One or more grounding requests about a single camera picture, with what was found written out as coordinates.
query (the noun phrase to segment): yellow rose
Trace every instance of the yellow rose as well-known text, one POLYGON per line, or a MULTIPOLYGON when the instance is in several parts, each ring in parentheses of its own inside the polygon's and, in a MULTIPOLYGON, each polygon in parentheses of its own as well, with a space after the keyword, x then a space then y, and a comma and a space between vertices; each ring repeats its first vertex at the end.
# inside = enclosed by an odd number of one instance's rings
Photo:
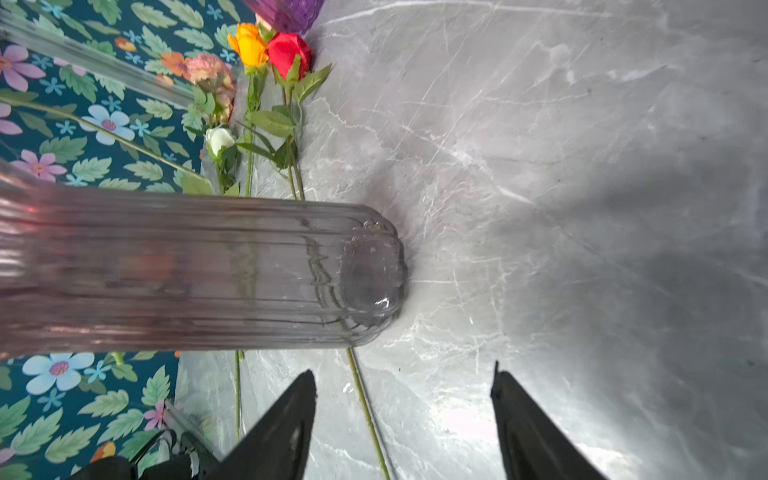
POLYGON ((240 60, 246 67, 260 67, 269 57, 266 56, 266 43, 257 26, 251 23, 237 25, 237 35, 227 36, 230 46, 240 54, 240 60))

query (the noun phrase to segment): marble countertop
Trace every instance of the marble countertop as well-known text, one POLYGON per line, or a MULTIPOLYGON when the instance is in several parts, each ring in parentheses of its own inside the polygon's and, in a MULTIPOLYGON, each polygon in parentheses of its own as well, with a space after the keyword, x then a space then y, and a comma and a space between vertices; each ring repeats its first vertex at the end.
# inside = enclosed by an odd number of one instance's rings
MULTIPOLYGON (((406 245, 402 314, 357 350, 396 478, 504 478, 495 360, 612 479, 764 477, 767 18, 327 0, 303 172, 308 199, 374 207, 406 245)), ((181 359, 224 449, 232 368, 181 359)), ((342 350, 248 352, 245 424, 308 368, 306 478, 381 478, 342 350)))

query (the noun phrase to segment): floral tablecloth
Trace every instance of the floral tablecloth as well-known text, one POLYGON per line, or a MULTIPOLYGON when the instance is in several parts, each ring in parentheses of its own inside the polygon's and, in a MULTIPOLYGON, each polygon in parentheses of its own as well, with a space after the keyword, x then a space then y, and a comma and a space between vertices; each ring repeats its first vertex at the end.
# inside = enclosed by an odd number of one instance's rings
MULTIPOLYGON (((241 19, 230 0, 0 0, 0 8, 56 35, 188 86, 174 62, 201 52, 227 63, 241 19)), ((194 113, 22 45, 0 45, 0 91, 59 106, 166 159, 200 169, 194 113)), ((41 181, 75 187, 179 192, 175 170, 77 122, 0 104, 0 157, 41 181)), ((0 480, 54 480, 96 458, 131 456, 162 424, 175 388, 173 353, 56 353, 0 366, 0 480)), ((141 465, 155 461, 149 455, 141 465)))

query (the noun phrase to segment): white rose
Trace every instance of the white rose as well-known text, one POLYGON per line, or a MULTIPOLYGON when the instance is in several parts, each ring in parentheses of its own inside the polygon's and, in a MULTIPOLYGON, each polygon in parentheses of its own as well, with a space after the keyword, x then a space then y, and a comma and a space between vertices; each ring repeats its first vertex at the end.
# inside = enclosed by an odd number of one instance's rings
POLYGON ((211 157, 218 158, 222 148, 235 145, 235 139, 229 128, 216 127, 209 128, 205 132, 205 143, 208 145, 208 152, 211 157))

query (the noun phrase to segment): red rose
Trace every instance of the red rose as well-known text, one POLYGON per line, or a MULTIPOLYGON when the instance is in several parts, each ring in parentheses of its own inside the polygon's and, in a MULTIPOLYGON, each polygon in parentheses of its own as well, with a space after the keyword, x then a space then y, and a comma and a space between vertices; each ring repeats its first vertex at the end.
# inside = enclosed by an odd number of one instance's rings
POLYGON ((293 66, 293 59, 301 55, 299 66, 299 79, 310 69, 312 62, 312 49, 303 38, 295 33, 279 33, 266 45, 266 53, 270 56, 270 63, 277 68, 280 75, 285 78, 293 66))

